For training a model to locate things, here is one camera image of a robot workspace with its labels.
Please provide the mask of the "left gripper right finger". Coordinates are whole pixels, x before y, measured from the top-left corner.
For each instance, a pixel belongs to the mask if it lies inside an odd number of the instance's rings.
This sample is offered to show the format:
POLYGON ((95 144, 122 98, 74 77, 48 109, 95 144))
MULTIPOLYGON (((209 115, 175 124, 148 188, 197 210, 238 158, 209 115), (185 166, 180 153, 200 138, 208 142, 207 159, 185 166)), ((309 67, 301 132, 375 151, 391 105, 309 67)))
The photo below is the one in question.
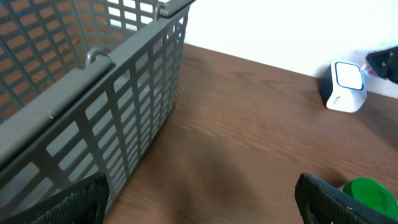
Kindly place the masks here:
POLYGON ((309 173, 300 175, 295 201, 304 223, 397 223, 309 173))

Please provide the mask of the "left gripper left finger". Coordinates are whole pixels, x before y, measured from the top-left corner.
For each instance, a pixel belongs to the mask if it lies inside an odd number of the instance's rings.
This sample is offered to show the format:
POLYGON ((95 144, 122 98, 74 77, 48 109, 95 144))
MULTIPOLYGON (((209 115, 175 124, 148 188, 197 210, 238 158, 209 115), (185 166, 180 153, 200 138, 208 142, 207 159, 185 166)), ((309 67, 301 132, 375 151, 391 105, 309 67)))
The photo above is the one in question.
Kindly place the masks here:
POLYGON ((1 224, 102 224, 108 197, 106 174, 97 172, 1 224))

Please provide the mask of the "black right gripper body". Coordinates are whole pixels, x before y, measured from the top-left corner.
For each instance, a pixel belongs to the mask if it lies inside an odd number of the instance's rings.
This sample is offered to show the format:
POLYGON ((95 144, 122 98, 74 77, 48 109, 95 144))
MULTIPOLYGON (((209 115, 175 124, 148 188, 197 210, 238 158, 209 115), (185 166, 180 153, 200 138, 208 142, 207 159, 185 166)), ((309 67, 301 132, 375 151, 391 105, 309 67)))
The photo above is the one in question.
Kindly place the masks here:
POLYGON ((397 83, 397 47, 369 53, 366 61, 379 78, 397 83))

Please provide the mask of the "green-lid seasoning jar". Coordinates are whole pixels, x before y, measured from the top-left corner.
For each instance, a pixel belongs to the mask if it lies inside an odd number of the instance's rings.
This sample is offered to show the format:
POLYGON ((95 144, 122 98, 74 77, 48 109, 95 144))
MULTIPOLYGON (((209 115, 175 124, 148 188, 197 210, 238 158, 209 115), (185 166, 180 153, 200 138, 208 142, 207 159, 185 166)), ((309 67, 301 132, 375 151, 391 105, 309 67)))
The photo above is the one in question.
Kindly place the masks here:
POLYGON ((378 181, 369 177, 358 177, 345 184, 342 191, 377 212, 397 219, 397 200, 378 181))

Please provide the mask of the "red Top snack bar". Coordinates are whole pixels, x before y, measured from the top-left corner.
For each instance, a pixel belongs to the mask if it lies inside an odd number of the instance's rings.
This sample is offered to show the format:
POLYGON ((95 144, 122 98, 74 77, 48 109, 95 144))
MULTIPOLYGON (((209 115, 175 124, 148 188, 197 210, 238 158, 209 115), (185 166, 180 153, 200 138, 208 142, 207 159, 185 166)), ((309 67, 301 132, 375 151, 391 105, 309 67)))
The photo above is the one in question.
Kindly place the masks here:
POLYGON ((365 61, 361 66, 362 72, 369 77, 378 77, 377 73, 373 70, 372 66, 365 61))

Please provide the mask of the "white barcode scanner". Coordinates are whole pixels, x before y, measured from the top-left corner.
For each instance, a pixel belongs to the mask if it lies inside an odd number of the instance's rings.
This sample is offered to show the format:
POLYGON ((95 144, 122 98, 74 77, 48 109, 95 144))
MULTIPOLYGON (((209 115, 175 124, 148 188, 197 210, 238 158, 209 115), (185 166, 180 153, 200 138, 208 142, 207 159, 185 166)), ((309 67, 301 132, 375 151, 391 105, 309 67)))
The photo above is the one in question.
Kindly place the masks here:
POLYGON ((320 77, 319 92, 329 110, 357 112, 367 98, 360 67, 351 62, 334 60, 320 77))

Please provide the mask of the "grey plastic mesh basket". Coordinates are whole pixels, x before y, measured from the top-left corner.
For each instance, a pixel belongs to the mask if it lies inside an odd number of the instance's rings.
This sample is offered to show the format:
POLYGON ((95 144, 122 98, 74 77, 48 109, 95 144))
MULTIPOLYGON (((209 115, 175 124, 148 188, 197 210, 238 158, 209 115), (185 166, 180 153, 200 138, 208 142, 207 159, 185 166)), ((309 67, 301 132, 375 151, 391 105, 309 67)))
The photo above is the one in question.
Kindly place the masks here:
POLYGON ((97 173, 118 200, 174 107, 191 0, 1 1, 1 218, 97 173))

